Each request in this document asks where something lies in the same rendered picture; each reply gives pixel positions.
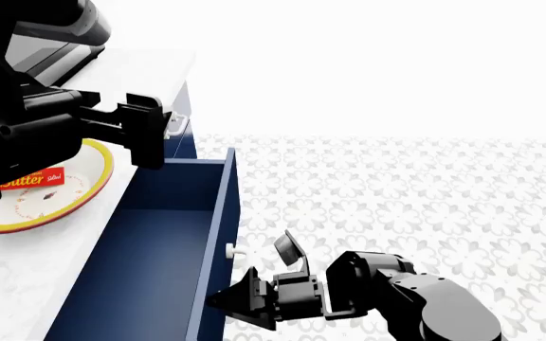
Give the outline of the red butter bar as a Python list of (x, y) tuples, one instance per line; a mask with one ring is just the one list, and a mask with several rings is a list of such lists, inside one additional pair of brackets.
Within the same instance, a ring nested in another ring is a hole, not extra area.
[(64, 167), (49, 167), (0, 186), (2, 191), (28, 188), (56, 187), (64, 184)]

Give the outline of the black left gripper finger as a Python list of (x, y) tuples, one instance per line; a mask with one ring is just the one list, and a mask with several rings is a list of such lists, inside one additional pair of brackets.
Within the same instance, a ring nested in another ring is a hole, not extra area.
[(159, 170), (164, 164), (164, 131), (166, 116), (161, 107), (119, 104), (124, 147), (130, 150), (134, 166)]
[(162, 138), (168, 138), (168, 128), (173, 118), (173, 110), (167, 109), (157, 97), (128, 93), (126, 107), (129, 111), (129, 121), (133, 129), (146, 135), (161, 133)]

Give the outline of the white bowl with yellow rim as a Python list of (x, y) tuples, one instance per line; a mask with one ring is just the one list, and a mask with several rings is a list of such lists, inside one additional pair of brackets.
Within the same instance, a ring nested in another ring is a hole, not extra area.
[(0, 234), (49, 224), (79, 209), (105, 187), (114, 158), (103, 144), (85, 139), (77, 155), (56, 166), (64, 167), (62, 185), (1, 192)]

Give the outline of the white drawer knob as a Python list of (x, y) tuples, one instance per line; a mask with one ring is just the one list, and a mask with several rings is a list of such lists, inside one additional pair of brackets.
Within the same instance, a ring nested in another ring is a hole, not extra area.
[(226, 243), (225, 246), (225, 255), (226, 258), (229, 260), (232, 260), (235, 255), (247, 255), (249, 253), (249, 250), (246, 249), (244, 246), (237, 246), (233, 243)]

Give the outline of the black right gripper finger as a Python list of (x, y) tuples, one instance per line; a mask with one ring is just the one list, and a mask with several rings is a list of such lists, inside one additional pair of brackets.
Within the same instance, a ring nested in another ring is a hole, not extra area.
[(277, 329), (272, 303), (265, 297), (237, 293), (216, 293), (206, 299), (208, 306), (228, 317), (274, 332)]
[(273, 287), (259, 278), (259, 272), (254, 266), (229, 290), (233, 310), (268, 310), (273, 307)]

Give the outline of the blue open drawer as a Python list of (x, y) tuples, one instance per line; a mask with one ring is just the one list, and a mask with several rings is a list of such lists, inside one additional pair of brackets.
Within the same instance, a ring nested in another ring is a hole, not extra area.
[(234, 152), (137, 170), (44, 341), (222, 341), (239, 218)]

